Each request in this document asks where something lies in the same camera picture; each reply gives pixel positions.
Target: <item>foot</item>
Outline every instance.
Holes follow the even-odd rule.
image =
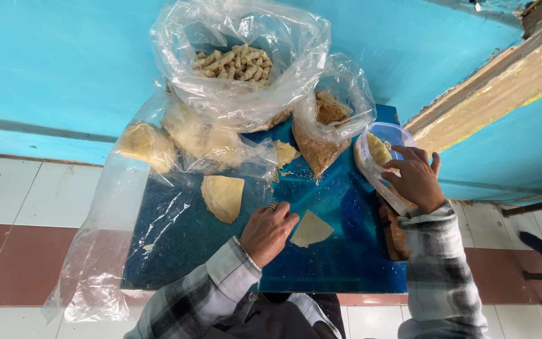
[[[520,240],[542,255],[542,239],[528,232],[520,232]]]

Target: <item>finger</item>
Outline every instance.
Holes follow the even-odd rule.
[[[432,153],[432,165],[430,165],[430,168],[432,168],[432,171],[436,177],[438,177],[438,170],[440,169],[440,156],[436,152]]]
[[[294,212],[290,213],[290,215],[284,219],[284,226],[287,228],[287,235],[290,235],[290,232],[292,232],[292,229],[294,226],[296,226],[298,221],[300,221],[300,217]]]
[[[401,153],[403,156],[403,159],[405,160],[417,160],[419,159],[415,152],[411,150],[411,147],[405,147],[400,145],[393,145],[390,147],[391,150],[394,150],[395,152]]]
[[[404,167],[405,161],[404,160],[390,160],[386,164],[384,164],[384,168],[396,168],[397,170],[400,170]]]
[[[275,214],[280,215],[284,218],[290,212],[290,204],[288,202],[281,202],[275,210]]]
[[[421,148],[417,148],[417,147],[409,147],[409,148],[413,151],[413,153],[416,154],[418,158],[420,158],[420,160],[424,164],[430,166],[430,163],[428,162],[428,152],[426,152],[426,150],[422,150]]]
[[[279,205],[279,203],[278,202],[271,202],[270,205],[274,205],[275,207],[277,207]],[[276,208],[266,207],[263,214],[273,214],[275,212],[275,210],[276,210]]]
[[[394,184],[395,186],[398,186],[401,182],[401,177],[396,175],[396,173],[391,171],[384,171],[380,174],[382,176],[382,179],[388,181],[389,183]]]

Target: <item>hand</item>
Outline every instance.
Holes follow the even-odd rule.
[[[428,163],[428,152],[416,147],[393,145],[392,149],[403,155],[403,160],[391,160],[385,168],[396,168],[401,177],[394,172],[382,172],[382,178],[394,185],[403,198],[417,204],[418,214],[434,212],[444,204],[443,191],[438,185],[440,156],[432,153],[432,165]]]
[[[259,207],[250,216],[240,237],[240,244],[259,268],[271,262],[284,249],[288,235],[300,220],[298,214],[290,213],[287,202],[271,204],[277,209]]]

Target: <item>turquoise wall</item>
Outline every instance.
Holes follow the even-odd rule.
[[[396,106],[402,122],[522,34],[465,1],[447,2],[457,10],[422,0],[284,2],[332,22],[332,50],[357,59],[377,102]],[[164,3],[1,0],[0,119],[118,136],[153,92],[148,31]],[[102,164],[110,147],[0,131],[0,153]]]
[[[451,198],[513,202],[541,195],[542,98],[513,110],[440,156],[439,181]]]

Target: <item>blue table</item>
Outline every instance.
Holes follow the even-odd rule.
[[[398,124],[396,109],[378,105],[376,121]],[[290,132],[291,119],[268,132],[245,135],[259,143],[266,137],[290,142],[297,147]],[[311,169],[303,157],[284,166],[292,172],[274,183],[274,200],[288,201],[291,211],[301,217],[309,209],[334,227],[335,231],[321,243],[308,248],[290,242],[263,268],[259,289],[264,292],[298,291],[306,293],[404,293],[404,263],[388,259],[384,234],[380,227],[378,199],[373,188],[358,173],[349,147],[324,172],[317,184],[310,179]],[[158,289],[179,279],[204,263],[231,235],[239,235],[249,215],[240,213],[231,225],[219,226],[211,213],[183,213],[173,220],[156,220],[177,199],[188,199],[191,211],[206,211],[199,194],[199,184],[171,188],[154,178],[146,185],[147,195],[141,205],[134,239],[126,261],[123,288]],[[243,199],[242,209],[248,201]],[[153,236],[158,244],[151,253],[142,253],[143,244]]]

